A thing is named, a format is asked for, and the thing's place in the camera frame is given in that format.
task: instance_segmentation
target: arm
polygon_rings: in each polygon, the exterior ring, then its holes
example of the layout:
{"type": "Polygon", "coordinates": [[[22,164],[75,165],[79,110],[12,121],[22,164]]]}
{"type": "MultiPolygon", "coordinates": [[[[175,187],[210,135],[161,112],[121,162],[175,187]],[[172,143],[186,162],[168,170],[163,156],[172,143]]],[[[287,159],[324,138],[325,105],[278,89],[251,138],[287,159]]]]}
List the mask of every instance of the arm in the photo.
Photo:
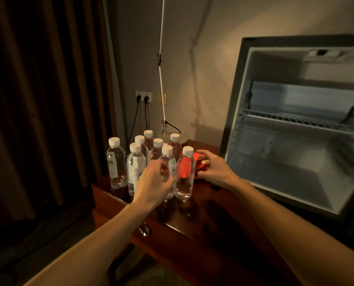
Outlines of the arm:
{"type": "Polygon", "coordinates": [[[241,200],[303,285],[354,285],[354,251],[236,176],[223,158],[198,152],[210,164],[198,176],[241,200]]]}
{"type": "Polygon", "coordinates": [[[166,197],[174,184],[161,181],[162,162],[154,160],[137,182],[133,202],[32,278],[26,286],[97,285],[129,236],[166,197]]]}

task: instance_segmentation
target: wooden table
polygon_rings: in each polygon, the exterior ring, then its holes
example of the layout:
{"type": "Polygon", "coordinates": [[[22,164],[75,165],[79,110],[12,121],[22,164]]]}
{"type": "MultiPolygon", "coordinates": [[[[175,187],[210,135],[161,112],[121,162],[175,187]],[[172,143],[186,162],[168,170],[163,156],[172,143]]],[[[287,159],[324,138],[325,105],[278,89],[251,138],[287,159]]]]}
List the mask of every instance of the wooden table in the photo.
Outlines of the wooden table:
{"type": "MultiPolygon", "coordinates": [[[[194,149],[219,149],[189,140],[194,149]]],[[[132,201],[112,189],[109,176],[93,183],[96,227],[132,201]]],[[[202,180],[192,197],[163,202],[145,219],[150,235],[136,229],[130,242],[195,285],[300,285],[250,213],[226,189],[202,180]]]]}

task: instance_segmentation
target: beige wall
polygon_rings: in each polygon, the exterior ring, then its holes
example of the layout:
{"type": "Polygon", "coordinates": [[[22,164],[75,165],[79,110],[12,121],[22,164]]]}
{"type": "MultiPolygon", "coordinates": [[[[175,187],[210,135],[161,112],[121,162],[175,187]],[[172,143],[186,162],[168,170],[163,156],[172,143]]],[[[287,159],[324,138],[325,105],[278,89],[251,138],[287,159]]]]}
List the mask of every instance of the beige wall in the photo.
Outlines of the beige wall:
{"type": "MultiPolygon", "coordinates": [[[[128,134],[135,91],[151,91],[155,100],[159,92],[161,0],[108,0],[108,11],[128,134]]],[[[219,146],[241,39],[331,33],[354,33],[354,0],[166,0],[166,120],[188,138],[219,146]]],[[[144,130],[143,106],[133,136],[144,130]]],[[[160,133],[162,106],[153,102],[149,110],[160,133]]]]}

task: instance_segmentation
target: white wall socket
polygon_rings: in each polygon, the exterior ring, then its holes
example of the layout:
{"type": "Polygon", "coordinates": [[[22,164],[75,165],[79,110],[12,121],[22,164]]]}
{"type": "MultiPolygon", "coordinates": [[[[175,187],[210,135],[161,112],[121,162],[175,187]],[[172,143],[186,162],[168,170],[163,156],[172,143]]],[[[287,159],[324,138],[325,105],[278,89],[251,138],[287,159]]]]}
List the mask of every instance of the white wall socket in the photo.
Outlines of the white wall socket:
{"type": "Polygon", "coordinates": [[[151,92],[147,92],[147,91],[136,91],[136,97],[140,95],[141,99],[140,101],[144,101],[144,98],[147,96],[149,97],[148,102],[152,102],[152,93],[151,92]]]}

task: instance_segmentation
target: bottle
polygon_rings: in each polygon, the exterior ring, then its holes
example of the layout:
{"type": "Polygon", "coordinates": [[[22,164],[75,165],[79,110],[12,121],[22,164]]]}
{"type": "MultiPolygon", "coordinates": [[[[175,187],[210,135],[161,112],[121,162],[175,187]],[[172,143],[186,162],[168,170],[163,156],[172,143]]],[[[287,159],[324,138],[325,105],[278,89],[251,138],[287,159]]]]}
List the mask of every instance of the bottle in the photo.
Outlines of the bottle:
{"type": "Polygon", "coordinates": [[[172,133],[170,135],[169,145],[172,146],[172,148],[173,148],[173,156],[176,159],[176,161],[179,160],[179,158],[181,157],[181,154],[182,154],[182,146],[178,141],[179,141],[179,134],[172,133]]]}
{"type": "Polygon", "coordinates": [[[118,137],[111,137],[108,139],[108,143],[107,161],[109,176],[111,177],[111,187],[121,189],[128,183],[125,152],[120,146],[120,139],[118,137]]]}
{"type": "Polygon", "coordinates": [[[146,165],[148,165],[148,160],[146,158],[148,156],[148,148],[145,145],[145,137],[143,135],[136,135],[135,143],[141,144],[141,153],[144,155],[146,159],[146,165]]]}
{"type": "Polygon", "coordinates": [[[162,155],[162,146],[164,145],[164,141],[160,138],[155,138],[153,141],[153,148],[149,155],[149,161],[153,159],[159,159],[162,155]]]}
{"type": "Polygon", "coordinates": [[[182,156],[177,163],[177,178],[175,196],[180,200],[188,200],[193,191],[194,174],[196,172],[196,161],[193,158],[194,149],[191,146],[184,146],[182,156]]]}
{"type": "MultiPolygon", "coordinates": [[[[173,148],[171,146],[163,146],[162,147],[162,156],[160,157],[165,165],[161,167],[161,178],[163,182],[166,182],[169,179],[169,176],[176,176],[176,160],[173,156],[173,148]]],[[[166,196],[165,200],[169,200],[174,196],[174,189],[166,196]]]]}
{"type": "Polygon", "coordinates": [[[141,153],[141,144],[131,143],[130,154],[127,158],[128,191],[133,197],[136,191],[136,183],[145,169],[145,157],[141,153]]]}
{"type": "Polygon", "coordinates": [[[146,157],[146,161],[147,161],[147,163],[149,163],[150,153],[153,148],[153,131],[145,130],[144,136],[145,136],[145,146],[148,148],[148,156],[146,157]]]}

